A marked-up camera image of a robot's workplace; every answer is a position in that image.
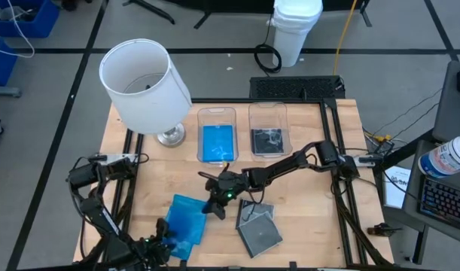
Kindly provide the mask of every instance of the clear plastic container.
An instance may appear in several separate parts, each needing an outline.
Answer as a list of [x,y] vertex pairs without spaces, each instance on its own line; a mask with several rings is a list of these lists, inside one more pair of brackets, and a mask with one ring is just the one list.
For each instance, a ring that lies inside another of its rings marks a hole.
[[271,160],[291,153],[285,104],[257,102],[250,105],[248,116],[253,160]]
[[234,108],[203,108],[198,111],[198,160],[214,166],[238,158]]

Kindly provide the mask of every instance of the spray can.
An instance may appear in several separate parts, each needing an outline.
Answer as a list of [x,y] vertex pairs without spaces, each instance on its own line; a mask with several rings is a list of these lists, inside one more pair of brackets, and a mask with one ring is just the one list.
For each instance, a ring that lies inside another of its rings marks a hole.
[[419,169],[423,174],[435,178],[460,172],[460,136],[422,155]]

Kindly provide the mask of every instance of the lamp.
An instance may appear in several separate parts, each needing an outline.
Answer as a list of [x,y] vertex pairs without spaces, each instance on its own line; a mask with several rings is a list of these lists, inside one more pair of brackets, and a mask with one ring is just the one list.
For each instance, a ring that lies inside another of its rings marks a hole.
[[117,45],[102,59],[99,77],[129,129],[157,134],[167,147],[184,141],[190,92],[161,44],[140,38]]

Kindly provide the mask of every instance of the wooden table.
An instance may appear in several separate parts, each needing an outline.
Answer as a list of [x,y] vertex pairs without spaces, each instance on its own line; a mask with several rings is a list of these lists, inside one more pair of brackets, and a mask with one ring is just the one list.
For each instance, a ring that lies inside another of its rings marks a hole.
[[[175,193],[195,199],[207,200],[206,180],[198,171],[218,175],[221,169],[209,168],[196,158],[197,112],[201,108],[229,106],[236,110],[239,157],[230,168],[234,172],[253,166],[268,166],[270,163],[255,162],[251,158],[248,126],[248,104],[194,104],[183,124],[187,130],[184,143],[177,148],[165,148],[153,136],[145,136],[143,153],[150,157],[149,163],[139,167],[133,213],[129,234],[138,239],[155,232],[156,220],[165,217]],[[287,104],[288,125],[293,150],[300,150],[309,142],[324,139],[318,105]],[[329,123],[334,137],[334,125]],[[366,148],[355,100],[338,100],[338,112],[345,146]],[[120,153],[126,135],[126,127],[114,107],[109,112],[102,140],[101,153]],[[136,145],[134,136],[132,147]],[[349,151],[362,154],[362,151]],[[373,181],[370,169],[359,169],[361,177]],[[333,195],[330,192],[331,174],[312,170],[298,170],[273,182],[266,190],[264,202],[275,206],[275,223],[283,242],[258,257],[251,259],[235,230],[239,200],[226,207],[224,221],[208,215],[201,245],[193,247],[188,266],[273,266],[288,267],[296,261],[299,267],[345,266],[341,249],[340,229]],[[376,188],[363,181],[353,182],[358,213],[362,229],[383,222],[382,209]],[[108,209],[114,197],[115,182],[105,190],[104,200]],[[241,198],[248,199],[246,193]],[[349,229],[353,261],[358,263],[355,237]],[[393,262],[388,238],[369,236],[371,242],[389,261]],[[86,252],[99,240],[94,228],[86,228],[84,247]],[[78,247],[75,260],[80,260]],[[172,257],[170,266],[178,266],[179,259]]]

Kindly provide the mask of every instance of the lamp base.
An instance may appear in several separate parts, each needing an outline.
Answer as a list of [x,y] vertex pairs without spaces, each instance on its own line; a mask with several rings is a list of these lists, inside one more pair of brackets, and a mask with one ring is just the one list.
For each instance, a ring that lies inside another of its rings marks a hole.
[[168,148],[178,147],[183,143],[186,138],[186,132],[184,131],[184,126],[181,123],[178,123],[174,128],[167,132],[159,133],[156,135],[157,141],[159,141],[163,146]]

